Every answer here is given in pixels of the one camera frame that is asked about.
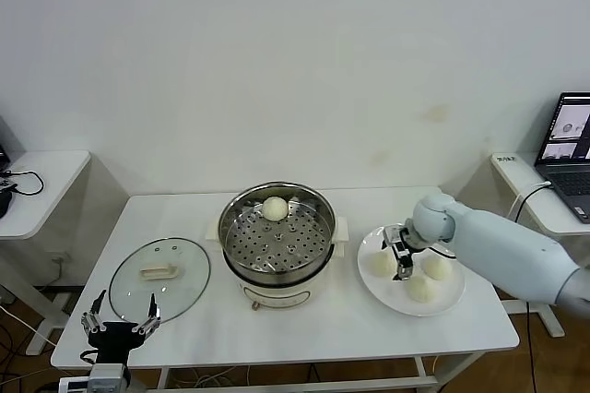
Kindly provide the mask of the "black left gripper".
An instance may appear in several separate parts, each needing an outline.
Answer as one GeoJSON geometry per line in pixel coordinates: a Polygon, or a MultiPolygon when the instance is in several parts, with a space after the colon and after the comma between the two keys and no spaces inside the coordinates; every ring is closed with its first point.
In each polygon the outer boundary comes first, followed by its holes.
{"type": "Polygon", "coordinates": [[[97,350],[96,363],[127,365],[132,350],[141,347],[146,335],[151,335],[160,325],[159,307],[154,293],[150,295],[147,319],[140,324],[106,322],[100,318],[100,308],[106,291],[102,290],[90,309],[81,317],[81,325],[88,334],[88,344],[97,350]]]}

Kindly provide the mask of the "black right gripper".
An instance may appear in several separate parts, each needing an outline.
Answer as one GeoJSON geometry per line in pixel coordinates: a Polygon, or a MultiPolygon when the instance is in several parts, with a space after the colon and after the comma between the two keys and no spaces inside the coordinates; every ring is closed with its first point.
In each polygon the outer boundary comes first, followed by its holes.
{"type": "Polygon", "coordinates": [[[397,226],[399,242],[397,244],[396,238],[384,237],[382,242],[382,249],[392,249],[397,268],[393,280],[409,280],[413,273],[413,259],[412,254],[420,253],[422,251],[422,238],[417,233],[412,221],[405,221],[403,224],[397,226]]]}

